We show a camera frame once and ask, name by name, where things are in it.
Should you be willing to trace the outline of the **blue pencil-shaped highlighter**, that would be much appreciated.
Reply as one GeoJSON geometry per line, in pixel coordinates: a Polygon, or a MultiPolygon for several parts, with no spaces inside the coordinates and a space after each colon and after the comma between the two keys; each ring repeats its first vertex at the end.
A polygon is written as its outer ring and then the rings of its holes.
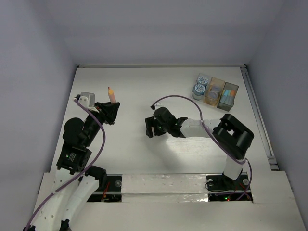
{"type": "Polygon", "coordinates": [[[233,101],[234,101],[234,96],[223,96],[223,99],[221,100],[222,103],[224,104],[228,104],[228,105],[231,105],[233,104],[233,101]]]}

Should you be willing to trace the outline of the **clear jar blue clips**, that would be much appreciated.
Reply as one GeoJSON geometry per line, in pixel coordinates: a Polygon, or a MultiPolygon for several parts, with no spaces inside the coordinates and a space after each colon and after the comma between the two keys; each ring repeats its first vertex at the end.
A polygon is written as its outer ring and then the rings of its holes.
{"type": "Polygon", "coordinates": [[[211,91],[216,92],[216,93],[220,93],[221,92],[221,86],[217,85],[217,84],[213,84],[211,86],[211,91]]]}

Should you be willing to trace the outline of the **blue lid jar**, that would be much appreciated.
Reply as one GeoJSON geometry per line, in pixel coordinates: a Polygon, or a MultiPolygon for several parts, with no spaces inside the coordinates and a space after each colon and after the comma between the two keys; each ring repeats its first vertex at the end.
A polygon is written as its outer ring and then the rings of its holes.
{"type": "Polygon", "coordinates": [[[209,83],[209,78],[205,75],[199,75],[196,82],[197,84],[200,84],[206,87],[209,83]]]}
{"type": "Polygon", "coordinates": [[[205,95],[206,87],[200,84],[195,84],[192,89],[192,97],[196,100],[202,100],[205,95]]]}

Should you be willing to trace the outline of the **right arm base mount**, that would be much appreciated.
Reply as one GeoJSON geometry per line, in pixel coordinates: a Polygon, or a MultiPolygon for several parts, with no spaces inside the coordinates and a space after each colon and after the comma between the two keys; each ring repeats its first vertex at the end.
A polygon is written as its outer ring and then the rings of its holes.
{"type": "Polygon", "coordinates": [[[210,202],[253,201],[247,174],[241,174],[237,180],[223,174],[207,175],[205,188],[210,202]]]}

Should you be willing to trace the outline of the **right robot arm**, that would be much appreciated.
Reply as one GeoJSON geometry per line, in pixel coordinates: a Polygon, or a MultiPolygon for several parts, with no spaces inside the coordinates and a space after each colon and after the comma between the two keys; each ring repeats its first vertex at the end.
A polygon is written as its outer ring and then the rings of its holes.
{"type": "Polygon", "coordinates": [[[225,114],[220,119],[196,120],[176,118],[167,108],[160,107],[152,117],[145,119],[145,125],[149,138],[166,133],[175,138],[211,138],[227,155],[221,182],[228,189],[239,183],[246,152],[255,137],[249,128],[231,114],[225,114]]]}

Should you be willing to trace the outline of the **pink pencil-shaped highlighter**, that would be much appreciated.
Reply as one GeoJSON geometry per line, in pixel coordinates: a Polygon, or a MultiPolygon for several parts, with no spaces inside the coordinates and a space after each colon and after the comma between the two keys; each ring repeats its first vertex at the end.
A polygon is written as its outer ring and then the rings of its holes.
{"type": "Polygon", "coordinates": [[[109,100],[110,100],[110,103],[116,103],[116,98],[115,98],[115,94],[114,94],[114,91],[108,87],[108,96],[109,96],[109,100]]]}

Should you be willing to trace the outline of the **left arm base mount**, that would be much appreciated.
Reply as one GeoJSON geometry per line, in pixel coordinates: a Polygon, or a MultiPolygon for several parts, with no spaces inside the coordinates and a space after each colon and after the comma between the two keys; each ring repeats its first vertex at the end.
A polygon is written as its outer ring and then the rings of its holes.
{"type": "Polygon", "coordinates": [[[89,203],[117,203],[122,201],[122,175],[107,175],[106,183],[100,186],[87,200],[89,203]]]}

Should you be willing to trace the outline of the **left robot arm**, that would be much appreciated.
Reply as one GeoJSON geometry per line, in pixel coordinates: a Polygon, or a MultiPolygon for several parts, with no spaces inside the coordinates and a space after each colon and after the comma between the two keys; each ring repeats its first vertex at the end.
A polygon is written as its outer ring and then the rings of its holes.
{"type": "Polygon", "coordinates": [[[62,150],[56,163],[50,195],[37,207],[25,231],[69,231],[90,196],[107,183],[106,170],[90,162],[89,146],[103,124],[115,122],[120,103],[77,103],[88,116],[74,117],[64,125],[62,150]]]}

